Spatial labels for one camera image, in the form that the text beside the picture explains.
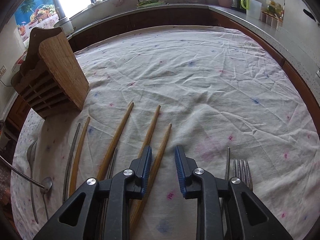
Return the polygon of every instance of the metal fork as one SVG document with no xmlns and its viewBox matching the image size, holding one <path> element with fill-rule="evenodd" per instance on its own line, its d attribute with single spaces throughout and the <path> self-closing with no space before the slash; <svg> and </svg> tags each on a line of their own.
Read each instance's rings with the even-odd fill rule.
<svg viewBox="0 0 320 240">
<path fill-rule="evenodd" d="M 252 177 L 247 160 L 233 159 L 233 176 L 241 179 L 253 191 Z"/>
</svg>

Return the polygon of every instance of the wooden chopstick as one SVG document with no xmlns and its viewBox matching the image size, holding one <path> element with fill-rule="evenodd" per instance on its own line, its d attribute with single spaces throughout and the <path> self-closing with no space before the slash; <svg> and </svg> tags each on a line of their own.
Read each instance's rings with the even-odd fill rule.
<svg viewBox="0 0 320 240">
<path fill-rule="evenodd" d="M 130 115 L 130 112 L 133 108 L 133 105 L 134 103 L 131 102 L 128 109 L 127 109 L 127 112 L 125 113 L 124 117 L 122 118 L 122 121 L 121 123 L 119 124 L 118 126 L 118 129 L 109 145 L 109 148 L 106 152 L 106 155 L 104 156 L 104 159 L 102 161 L 102 164 L 100 166 L 100 169 L 99 169 L 99 172 L 98 172 L 98 175 L 97 175 L 97 180 L 100 181 L 100 180 L 104 180 L 106 174 L 107 174 L 107 170 L 108 170 L 108 167 L 109 167 L 109 164 L 110 164 L 110 161 L 112 159 L 112 156 L 113 156 L 113 153 L 115 151 L 115 148 L 117 146 L 117 143 L 119 141 L 119 138 L 121 136 L 121 133 L 122 133 L 122 130 L 125 126 L 125 123 L 127 122 L 127 119 Z"/>
<path fill-rule="evenodd" d="M 142 144 L 142 147 L 141 147 L 141 150 L 140 150 L 140 152 L 139 152 L 138 158 L 141 157 L 144 147 L 145 147 L 146 145 L 149 145 L 149 144 L 150 144 L 150 141 L 151 141 L 151 138 L 152 138 L 152 135 L 153 135 L 153 131 L 155 130 L 156 123 L 157 123 L 157 119 L 158 119 L 158 116 L 159 116 L 160 107 L 161 107 L 160 105 L 157 106 L 157 109 L 156 109 L 156 111 L 155 111 L 155 114 L 153 115 L 151 124 L 150 124 L 150 126 L 149 126 L 149 129 L 148 129 L 148 131 L 147 131 L 146 137 L 145 137 L 144 142 L 143 142 L 143 144 Z"/>
<path fill-rule="evenodd" d="M 88 116 L 87 121 L 84 124 L 82 134 L 79 140 L 78 148 L 75 155 L 75 160 L 73 161 L 72 173 L 71 173 L 71 180 L 70 180 L 70 189 L 69 189 L 69 197 L 76 191 L 76 182 L 77 182 L 77 174 L 78 174 L 78 167 L 80 161 L 80 155 L 82 151 L 82 146 L 84 142 L 84 137 L 87 132 L 87 128 L 90 122 L 90 116 Z"/>
<path fill-rule="evenodd" d="M 148 187 L 147 187 L 147 191 L 146 191 L 143 199 L 142 200 L 133 200 L 133 202 L 132 202 L 131 215 L 130 215 L 130 233 L 133 233 L 135 228 L 137 227 L 139 219 L 142 215 L 144 206 L 147 203 L 148 196 L 149 196 L 151 189 L 152 189 L 152 185 L 156 179 L 156 175 L 157 175 L 157 172 L 158 172 L 158 169 L 159 169 L 159 166 L 160 166 L 163 154 L 164 154 L 165 147 L 167 146 L 171 127 L 172 127 L 172 124 L 170 123 L 167 131 L 165 132 L 165 135 L 162 140 L 159 151 L 157 153 L 157 156 L 156 156 L 156 158 L 153 162 L 153 165 L 151 167 L 149 181 L 148 181 Z"/>
</svg>

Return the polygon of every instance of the green vegetables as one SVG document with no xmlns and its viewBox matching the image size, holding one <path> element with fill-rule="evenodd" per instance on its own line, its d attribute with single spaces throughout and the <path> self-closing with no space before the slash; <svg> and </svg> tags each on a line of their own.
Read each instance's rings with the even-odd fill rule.
<svg viewBox="0 0 320 240">
<path fill-rule="evenodd" d="M 146 0 L 146 1 L 141 1 L 138 3 L 138 6 L 142 6 L 142 5 L 146 5 L 146 4 L 150 4 L 150 3 L 156 3 L 159 2 L 159 0 Z"/>
</svg>

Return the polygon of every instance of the green basket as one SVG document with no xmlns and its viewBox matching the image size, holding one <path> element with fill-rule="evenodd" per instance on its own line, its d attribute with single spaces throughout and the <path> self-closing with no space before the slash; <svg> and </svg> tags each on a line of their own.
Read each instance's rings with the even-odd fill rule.
<svg viewBox="0 0 320 240">
<path fill-rule="evenodd" d="M 164 4 L 167 4 L 167 3 L 166 2 L 149 3 L 149 4 L 145 4 L 145 5 L 140 5 L 137 7 L 137 9 L 147 8 L 147 7 L 151 7 L 151 6 L 159 6 L 159 5 L 164 5 Z"/>
</svg>

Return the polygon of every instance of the cup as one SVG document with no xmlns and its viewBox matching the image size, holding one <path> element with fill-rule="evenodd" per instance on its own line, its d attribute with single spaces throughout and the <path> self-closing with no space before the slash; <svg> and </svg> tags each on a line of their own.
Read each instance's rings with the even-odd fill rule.
<svg viewBox="0 0 320 240">
<path fill-rule="evenodd" d="M 266 24 L 271 26 L 271 22 L 272 22 L 272 17 L 270 15 L 267 15 Z"/>
<path fill-rule="evenodd" d="M 241 0 L 241 5 L 247 10 L 247 16 L 259 20 L 262 3 L 256 0 Z"/>
<path fill-rule="evenodd" d="M 277 23 L 278 23 L 278 19 L 273 17 L 271 19 L 271 27 L 276 29 L 277 28 Z"/>
</svg>

